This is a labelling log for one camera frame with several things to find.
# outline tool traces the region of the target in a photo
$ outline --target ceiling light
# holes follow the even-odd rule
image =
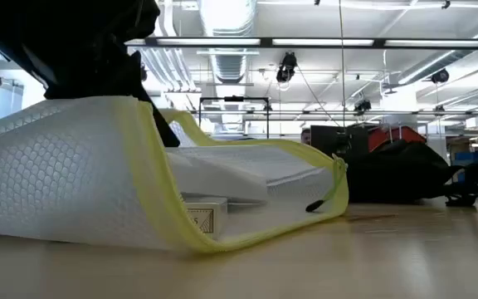
[[[339,38],[274,38],[274,46],[345,46],[369,47],[373,40],[369,39],[339,39]]]
[[[259,38],[159,38],[160,46],[259,46]]]
[[[127,46],[143,46],[145,44],[144,39],[134,39],[125,43]]]
[[[302,74],[306,75],[336,75],[339,74],[339,71],[331,70],[301,70]]]
[[[386,47],[478,47],[478,41],[387,40]]]
[[[258,51],[224,51],[224,50],[207,50],[197,51],[198,55],[224,55],[224,56],[250,56],[259,55]]]
[[[346,75],[377,75],[379,71],[346,71]]]

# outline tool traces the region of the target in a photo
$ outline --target wooden table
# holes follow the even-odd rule
[[[0,298],[478,298],[478,204],[353,205],[226,254],[0,237]]]

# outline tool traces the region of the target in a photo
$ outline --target ceiling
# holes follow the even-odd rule
[[[252,35],[341,37],[339,1],[321,0],[319,6],[313,5],[313,2],[257,1]],[[448,9],[440,8],[443,3],[441,0],[343,0],[342,3],[344,37],[472,38],[478,34],[478,1],[454,0]],[[173,4],[173,24],[177,34],[180,37],[204,36],[198,2],[174,1]],[[220,13],[215,17],[226,19],[229,16]],[[215,96],[216,82],[212,65],[208,55],[198,53],[201,50],[207,49],[184,48],[183,57],[202,96]],[[382,98],[379,80],[383,79],[385,73],[405,71],[430,56],[447,52],[347,49],[344,50],[346,76],[343,76],[340,49],[264,48],[252,51],[258,54],[248,57],[247,76],[243,81],[246,85],[245,96],[269,96],[274,104],[281,104],[278,108],[282,110],[313,110],[319,108],[319,103],[327,110],[341,110],[343,99],[348,100],[348,106],[352,110],[354,102],[359,99],[356,92],[365,85],[363,97],[372,102],[374,109],[379,109]],[[282,91],[276,83],[274,70],[286,51],[295,53],[298,70],[290,81],[289,89]],[[1,57],[0,69],[10,79],[24,80],[24,85],[30,80],[22,79],[23,74],[18,73],[17,67]],[[418,108],[431,109],[437,103],[459,99],[478,91],[478,51],[446,69],[451,78],[445,84],[435,86],[421,81],[413,84]],[[152,75],[144,85],[148,90],[161,89]],[[196,100],[192,102],[194,106],[198,104]],[[478,109],[478,96],[452,105],[450,109]]]

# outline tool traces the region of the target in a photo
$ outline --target white mesh bag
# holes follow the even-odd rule
[[[214,240],[185,209],[194,194],[255,204],[232,210]],[[315,200],[326,204],[307,213]],[[0,234],[219,252],[336,217],[347,202],[340,160],[280,140],[165,149],[150,105],[132,97],[48,100],[0,120]]]

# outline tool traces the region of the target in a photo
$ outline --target small box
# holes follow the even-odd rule
[[[219,197],[184,199],[188,213],[200,230],[217,239],[228,217],[228,200]]]

